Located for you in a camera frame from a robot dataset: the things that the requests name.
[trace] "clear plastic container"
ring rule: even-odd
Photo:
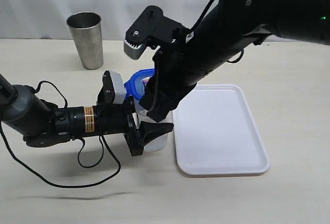
[[[134,103],[135,103],[135,109],[137,112],[138,116],[138,124],[137,127],[139,127],[140,122],[150,122],[150,123],[156,123],[154,120],[152,120],[150,117],[146,115],[147,110],[144,109],[140,104],[140,100],[144,95],[144,87],[146,83],[148,83],[149,78],[151,78],[155,74],[154,69],[145,69],[145,70],[140,70],[136,72],[135,74],[132,75],[129,81],[125,83],[125,88],[127,91],[127,96],[132,95],[134,98]],[[160,123],[164,122],[170,122],[168,120],[169,118],[167,117]],[[144,147],[145,152],[155,152],[163,149],[168,141],[168,134],[164,134],[153,141],[151,141],[149,144],[147,144]]]

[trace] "white plastic tray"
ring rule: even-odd
[[[177,163],[187,174],[262,174],[270,167],[244,93],[235,85],[197,85],[173,120]]]

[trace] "white curtain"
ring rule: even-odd
[[[104,40],[122,40],[148,5],[190,27],[209,0],[0,0],[0,38],[71,39],[69,15],[93,11],[102,17]]]

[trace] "stainless steel cup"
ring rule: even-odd
[[[68,17],[67,25],[84,68],[103,65],[101,17],[93,12],[79,12]]]

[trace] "white table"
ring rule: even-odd
[[[176,165],[173,142],[131,157],[123,136],[112,135],[107,139],[121,173],[98,187],[59,189],[13,161],[0,142],[0,223],[330,223],[329,53],[329,47],[309,43],[250,46],[240,63],[202,80],[243,89],[271,160],[266,174],[188,178]],[[153,66],[152,52],[133,61],[117,41],[104,42],[105,63],[95,71],[82,68],[69,40],[0,40],[0,57],[0,72],[12,84],[36,86],[47,79],[70,106],[95,104],[105,70],[127,80]],[[50,86],[38,96],[62,105]],[[34,149],[4,130],[17,156],[56,183],[93,182],[116,169],[108,155],[95,169],[80,168],[79,141]],[[91,163],[99,143],[87,143],[82,160]]]

